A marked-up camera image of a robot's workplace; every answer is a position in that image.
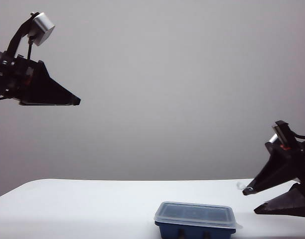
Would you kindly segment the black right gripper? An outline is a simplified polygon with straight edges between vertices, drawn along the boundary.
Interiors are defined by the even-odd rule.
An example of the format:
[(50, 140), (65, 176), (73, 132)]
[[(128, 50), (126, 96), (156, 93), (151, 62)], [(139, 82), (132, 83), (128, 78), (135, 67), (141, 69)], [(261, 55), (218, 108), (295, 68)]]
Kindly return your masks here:
[(305, 218), (305, 136), (297, 136), (289, 124), (279, 120), (273, 130), (277, 139), (266, 143), (270, 154), (259, 174), (242, 191), (248, 196), (297, 180), (283, 193), (254, 209), (259, 215), (288, 215)]

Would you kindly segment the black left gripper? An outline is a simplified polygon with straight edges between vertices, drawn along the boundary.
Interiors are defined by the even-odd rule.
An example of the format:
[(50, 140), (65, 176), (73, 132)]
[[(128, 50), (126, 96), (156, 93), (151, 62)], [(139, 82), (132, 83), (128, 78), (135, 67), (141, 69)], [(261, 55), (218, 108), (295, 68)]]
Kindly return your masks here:
[(0, 56), (0, 101), (22, 106), (78, 106), (81, 99), (53, 80), (44, 62)]

